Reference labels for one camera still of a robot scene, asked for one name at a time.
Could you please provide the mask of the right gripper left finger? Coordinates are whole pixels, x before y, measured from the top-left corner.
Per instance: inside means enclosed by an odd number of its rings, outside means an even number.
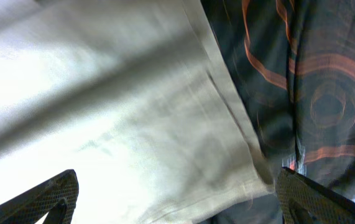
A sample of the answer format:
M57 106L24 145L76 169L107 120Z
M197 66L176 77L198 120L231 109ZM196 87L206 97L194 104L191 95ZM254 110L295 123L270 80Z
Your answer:
M76 172L65 170L0 205L0 224L70 224L76 208L79 185Z

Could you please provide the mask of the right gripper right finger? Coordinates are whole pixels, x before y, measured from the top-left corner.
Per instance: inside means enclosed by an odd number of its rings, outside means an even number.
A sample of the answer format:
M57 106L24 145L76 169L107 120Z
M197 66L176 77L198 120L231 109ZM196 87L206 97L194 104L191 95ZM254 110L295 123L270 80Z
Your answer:
M275 189L285 224L355 224L354 202L288 167Z

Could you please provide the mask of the khaki cargo shorts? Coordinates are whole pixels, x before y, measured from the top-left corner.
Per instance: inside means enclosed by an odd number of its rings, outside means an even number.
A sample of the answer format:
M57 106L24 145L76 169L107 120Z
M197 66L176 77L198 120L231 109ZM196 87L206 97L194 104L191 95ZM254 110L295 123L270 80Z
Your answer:
M274 179L199 1L0 1L0 203L66 169L73 223L200 222Z

